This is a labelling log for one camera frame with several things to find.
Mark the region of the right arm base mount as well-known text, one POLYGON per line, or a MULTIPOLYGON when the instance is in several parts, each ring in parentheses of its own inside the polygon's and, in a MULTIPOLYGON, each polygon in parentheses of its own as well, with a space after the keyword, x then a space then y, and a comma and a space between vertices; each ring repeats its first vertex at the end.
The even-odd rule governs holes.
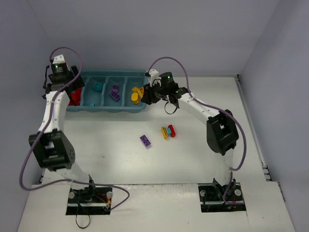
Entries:
POLYGON ((198 196, 202 213, 224 213, 246 211, 246 205, 240 183, 225 195, 225 189, 220 190, 211 184, 198 185, 198 196))

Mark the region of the red long lego brick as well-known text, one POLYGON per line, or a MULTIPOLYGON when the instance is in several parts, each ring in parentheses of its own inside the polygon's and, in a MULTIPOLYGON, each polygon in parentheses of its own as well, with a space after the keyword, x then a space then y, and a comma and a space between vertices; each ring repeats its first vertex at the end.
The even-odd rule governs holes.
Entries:
POLYGON ((168 128, 170 128, 171 129, 171 138, 174 138, 175 136, 176 136, 176 132, 175 132, 175 130, 174 130, 174 127, 172 126, 172 125, 168 125, 168 128))

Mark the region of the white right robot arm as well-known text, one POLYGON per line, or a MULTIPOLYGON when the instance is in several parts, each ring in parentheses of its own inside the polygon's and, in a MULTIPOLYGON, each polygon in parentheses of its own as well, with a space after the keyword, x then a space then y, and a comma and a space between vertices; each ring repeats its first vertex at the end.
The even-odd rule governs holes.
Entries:
POLYGON ((145 76, 148 83, 143 86, 143 103, 151 105, 160 100, 166 101, 188 112, 206 126, 206 141, 216 159, 213 185, 227 187, 231 179, 234 149, 239 139, 235 122, 226 114, 199 104, 188 88, 178 86, 171 72, 159 74, 157 70, 151 69, 145 76))

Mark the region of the red round flower lego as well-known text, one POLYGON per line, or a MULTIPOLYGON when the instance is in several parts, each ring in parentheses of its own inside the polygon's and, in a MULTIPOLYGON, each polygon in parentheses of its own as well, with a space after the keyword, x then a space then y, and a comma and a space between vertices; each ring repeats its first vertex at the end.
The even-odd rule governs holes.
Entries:
POLYGON ((69 95, 69 99, 70 99, 69 105, 70 106, 79 106, 80 105, 81 92, 82 92, 82 89, 78 88, 69 95))

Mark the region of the purple sloped lego brick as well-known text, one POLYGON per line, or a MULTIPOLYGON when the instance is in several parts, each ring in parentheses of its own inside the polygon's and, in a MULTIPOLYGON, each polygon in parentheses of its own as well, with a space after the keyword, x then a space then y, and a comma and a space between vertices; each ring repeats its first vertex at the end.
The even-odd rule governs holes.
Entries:
POLYGON ((147 138, 146 135, 142 135, 140 137, 140 141, 142 142, 142 144, 146 147, 149 148, 151 146, 151 142, 149 141, 149 139, 147 138))

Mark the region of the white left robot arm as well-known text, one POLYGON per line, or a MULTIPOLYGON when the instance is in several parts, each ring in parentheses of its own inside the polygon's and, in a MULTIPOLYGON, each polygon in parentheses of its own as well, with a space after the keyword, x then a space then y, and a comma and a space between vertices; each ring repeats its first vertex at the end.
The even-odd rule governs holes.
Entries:
POLYGON ((28 142, 39 166, 58 173, 71 188, 91 187, 93 180, 75 161, 75 150, 64 133, 64 120, 70 95, 84 86, 75 66, 69 67, 62 55, 51 60, 50 83, 45 87, 46 107, 42 124, 28 142))

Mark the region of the purple round flower lego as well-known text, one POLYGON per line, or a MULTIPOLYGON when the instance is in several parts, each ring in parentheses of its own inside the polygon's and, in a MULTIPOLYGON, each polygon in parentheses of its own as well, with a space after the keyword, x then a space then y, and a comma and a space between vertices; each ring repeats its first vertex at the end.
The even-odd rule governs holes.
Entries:
POLYGON ((115 91, 110 92, 110 97, 116 102, 118 102, 121 99, 120 95, 115 91))

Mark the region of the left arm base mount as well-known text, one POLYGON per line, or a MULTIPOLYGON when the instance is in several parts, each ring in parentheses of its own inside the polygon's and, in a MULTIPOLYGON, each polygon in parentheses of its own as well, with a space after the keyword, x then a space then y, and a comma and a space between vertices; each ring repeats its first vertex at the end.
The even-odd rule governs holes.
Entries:
POLYGON ((111 187, 70 189, 66 215, 109 215, 113 192, 111 187))

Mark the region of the orange oval flower lego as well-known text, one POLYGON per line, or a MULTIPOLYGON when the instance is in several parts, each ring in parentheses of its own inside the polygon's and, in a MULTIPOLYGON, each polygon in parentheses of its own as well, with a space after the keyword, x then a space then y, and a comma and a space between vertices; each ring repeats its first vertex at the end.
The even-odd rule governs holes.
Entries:
POLYGON ((132 95, 131 95, 131 101, 134 103, 134 104, 138 104, 140 102, 140 96, 137 92, 133 92, 132 95))

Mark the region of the teal round lego piece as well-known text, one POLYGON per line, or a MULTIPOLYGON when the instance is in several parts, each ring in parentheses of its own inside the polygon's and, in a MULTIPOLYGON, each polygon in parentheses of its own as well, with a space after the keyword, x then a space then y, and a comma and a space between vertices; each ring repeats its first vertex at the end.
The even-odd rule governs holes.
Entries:
POLYGON ((103 84, 102 84, 102 83, 95 83, 95 84, 93 85, 93 90, 94 90, 95 92, 101 92, 102 89, 103 89, 103 84))

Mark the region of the yellow striped lego brick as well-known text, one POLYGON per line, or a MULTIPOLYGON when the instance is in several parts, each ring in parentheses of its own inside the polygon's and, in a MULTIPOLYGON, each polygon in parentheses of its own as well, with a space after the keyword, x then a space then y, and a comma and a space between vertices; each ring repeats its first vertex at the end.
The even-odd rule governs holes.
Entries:
POLYGON ((161 128, 161 132, 162 132, 162 135, 163 135, 164 139, 166 140, 168 138, 168 136, 169 136, 167 128, 162 127, 161 128))

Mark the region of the teal plastic divided tray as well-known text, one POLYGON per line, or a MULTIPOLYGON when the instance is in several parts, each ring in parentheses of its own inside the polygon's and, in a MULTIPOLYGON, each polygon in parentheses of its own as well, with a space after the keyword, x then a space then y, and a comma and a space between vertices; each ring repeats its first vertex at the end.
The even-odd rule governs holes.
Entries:
POLYGON ((138 113, 145 109, 146 104, 139 102, 134 104, 131 101, 132 89, 134 87, 143 87, 148 83, 143 70, 84 70, 81 77, 85 83, 81 92, 81 101, 79 106, 68 106, 68 112, 99 112, 107 111, 111 113, 129 112, 138 113), (102 83, 101 92, 95 92, 93 85, 102 83), (117 92, 121 99, 114 101, 110 97, 110 92, 117 92))

